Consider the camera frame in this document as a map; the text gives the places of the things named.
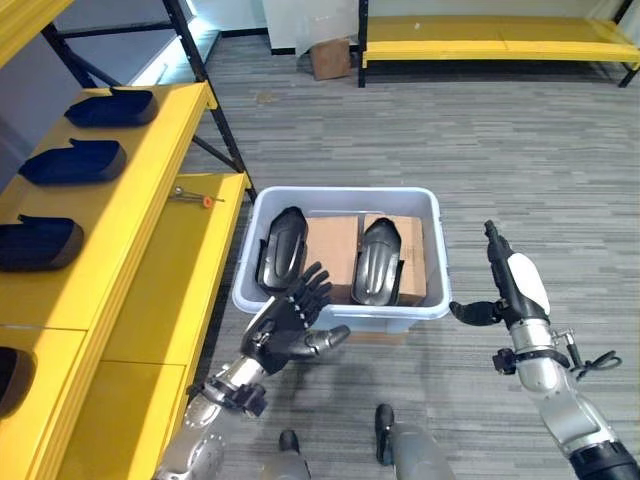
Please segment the cable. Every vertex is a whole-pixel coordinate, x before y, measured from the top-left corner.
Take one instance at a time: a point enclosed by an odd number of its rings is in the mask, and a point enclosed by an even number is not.
[[[582,380],[582,378],[589,373],[591,370],[611,370],[613,368],[619,367],[622,364],[622,359],[616,356],[615,350],[610,350],[604,355],[600,355],[593,362],[587,360],[584,362],[584,365],[573,367],[571,372],[579,372],[576,377],[576,381]]]

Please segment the robotic arm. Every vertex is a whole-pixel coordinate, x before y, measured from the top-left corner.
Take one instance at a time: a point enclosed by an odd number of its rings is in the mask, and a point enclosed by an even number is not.
[[[551,329],[549,299],[533,262],[515,253],[493,222],[486,222],[485,228],[487,255],[500,299],[470,305],[452,302],[451,312],[474,326],[504,320],[514,349],[499,350],[493,357],[494,366],[502,374],[518,372],[522,386],[578,478],[640,479],[638,464],[595,405],[580,394],[570,373],[579,371],[580,379],[589,370],[613,368],[621,360],[611,351],[594,362],[582,363],[573,331]],[[567,343],[573,368],[557,350],[560,340]]]
[[[282,370],[289,360],[319,356],[347,339],[351,332],[345,325],[308,330],[329,303],[331,284],[323,283],[329,274],[321,268],[320,263],[312,265],[284,295],[271,297],[247,327],[240,357],[197,387],[154,480],[215,479],[225,439],[240,416],[260,416],[267,405],[262,379]]]

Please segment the plastic bin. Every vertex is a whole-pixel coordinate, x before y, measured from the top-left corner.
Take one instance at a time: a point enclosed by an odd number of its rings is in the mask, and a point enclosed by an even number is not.
[[[404,187],[271,187],[263,190],[256,200],[233,285],[233,303],[240,310],[257,313],[268,298],[255,281],[260,239],[266,238],[276,215],[291,205],[300,207],[307,217],[382,213],[422,219],[427,270],[427,297],[422,304],[414,307],[328,305],[314,328],[346,324],[353,331],[402,333],[417,321],[435,320],[449,312],[451,287],[438,200],[424,188]]]

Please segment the yellow shelf board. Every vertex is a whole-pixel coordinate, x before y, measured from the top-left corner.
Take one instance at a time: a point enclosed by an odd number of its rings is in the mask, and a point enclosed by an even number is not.
[[[570,17],[369,17],[367,60],[640,62],[608,20]]]
[[[151,478],[181,424],[245,189],[245,174],[179,175],[224,200],[169,201],[109,337],[58,479]]]
[[[156,119],[131,129],[79,129],[61,119],[37,151],[69,137],[117,139],[128,155],[113,182],[78,187],[36,187],[17,176],[0,196],[0,222],[18,213],[68,216],[85,230],[85,244],[69,267],[56,272],[0,273],[4,326],[34,331],[64,329],[84,336],[75,361],[64,368],[48,435],[33,458],[28,478],[54,478],[93,374],[144,250],[211,91],[206,84],[152,87]],[[105,94],[89,90],[83,96]],[[0,423],[0,435],[3,431]]]
[[[179,175],[216,201],[169,201],[144,254],[103,360],[195,367],[224,271],[247,176]]]
[[[0,68],[71,3],[73,0],[2,0]]]
[[[184,371],[100,362],[57,478],[150,479],[170,438]]]
[[[0,327],[0,345],[29,353],[33,383],[20,406],[0,419],[0,478],[33,478],[41,451],[50,441],[63,408],[68,374],[85,333]]]

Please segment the gray carpet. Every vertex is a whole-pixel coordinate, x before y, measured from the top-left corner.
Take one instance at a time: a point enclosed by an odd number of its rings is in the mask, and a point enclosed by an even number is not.
[[[221,39],[208,67],[258,189],[431,189],[462,302],[496,297],[482,235],[494,219],[536,262],[552,321],[576,328],[583,358],[608,349],[623,357],[581,387],[638,455],[640,81],[616,88],[617,65],[423,63],[374,65],[362,90],[355,70],[315,82],[308,61],[270,56],[261,36]],[[200,134],[222,146],[210,117]],[[216,169],[197,147],[184,167]],[[235,357],[250,319],[230,301],[233,267],[203,369]],[[573,478],[517,378],[493,370],[491,355],[506,346],[504,327],[449,315],[416,324],[405,345],[349,344],[317,364],[291,364],[265,382],[263,416],[230,439],[222,478],[257,478],[280,430],[294,428],[315,479],[392,479],[373,456],[383,401],[433,431],[461,480]]]

